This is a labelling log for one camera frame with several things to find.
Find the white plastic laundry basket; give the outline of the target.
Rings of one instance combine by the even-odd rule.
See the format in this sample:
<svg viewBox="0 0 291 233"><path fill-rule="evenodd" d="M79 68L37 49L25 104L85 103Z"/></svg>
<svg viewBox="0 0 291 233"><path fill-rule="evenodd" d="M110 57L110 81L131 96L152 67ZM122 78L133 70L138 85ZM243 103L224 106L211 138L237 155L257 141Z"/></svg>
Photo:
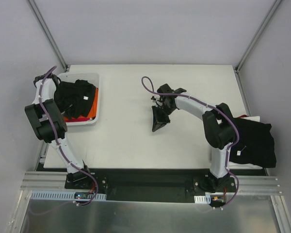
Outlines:
<svg viewBox="0 0 291 233"><path fill-rule="evenodd" d="M99 75L91 72L67 72L57 77L59 84L54 98L67 125L94 124L99 115Z"/></svg>

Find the black t shirt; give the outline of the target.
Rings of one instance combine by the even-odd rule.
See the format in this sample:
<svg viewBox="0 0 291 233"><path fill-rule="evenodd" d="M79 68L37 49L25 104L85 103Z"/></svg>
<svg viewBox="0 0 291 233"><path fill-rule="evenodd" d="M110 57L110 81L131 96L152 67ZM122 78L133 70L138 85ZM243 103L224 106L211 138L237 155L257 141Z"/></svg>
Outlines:
<svg viewBox="0 0 291 233"><path fill-rule="evenodd" d="M252 164L262 168L275 168L275 141L272 125L244 118L235 118L240 139L231 148L229 160L237 164Z"/></svg>
<svg viewBox="0 0 291 233"><path fill-rule="evenodd" d="M94 101L96 88L86 80L76 80L73 83L60 81L54 93L54 101L60 112L69 119L87 117Z"/></svg>

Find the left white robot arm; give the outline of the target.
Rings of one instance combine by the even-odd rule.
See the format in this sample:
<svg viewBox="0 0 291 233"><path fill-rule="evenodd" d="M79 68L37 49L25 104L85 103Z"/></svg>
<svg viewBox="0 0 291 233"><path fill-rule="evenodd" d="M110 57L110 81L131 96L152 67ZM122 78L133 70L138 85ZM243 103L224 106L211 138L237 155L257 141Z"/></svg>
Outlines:
<svg viewBox="0 0 291 233"><path fill-rule="evenodd" d="M51 71L34 79L36 94L32 104L24 108L35 136L51 146L67 170L65 188L89 188L93 177L85 162L77 156L67 136L67 125L60 112L54 94L59 87L59 79Z"/></svg>

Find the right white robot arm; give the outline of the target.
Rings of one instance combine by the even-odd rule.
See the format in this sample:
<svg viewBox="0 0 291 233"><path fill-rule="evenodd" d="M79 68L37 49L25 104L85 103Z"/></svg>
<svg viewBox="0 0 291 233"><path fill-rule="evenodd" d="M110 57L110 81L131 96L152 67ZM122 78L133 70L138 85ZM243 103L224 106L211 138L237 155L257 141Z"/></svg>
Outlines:
<svg viewBox="0 0 291 233"><path fill-rule="evenodd" d="M189 93L178 88L173 90L168 84L157 90L159 100L152 106L152 131L170 123L169 116L176 110L186 111L203 122L205 138L211 147L211 165L208 176L198 182L198 187L205 192L218 192L229 179L227 163L229 146L237 141L238 131L233 115L227 104L221 103L211 108L201 101L189 97Z"/></svg>

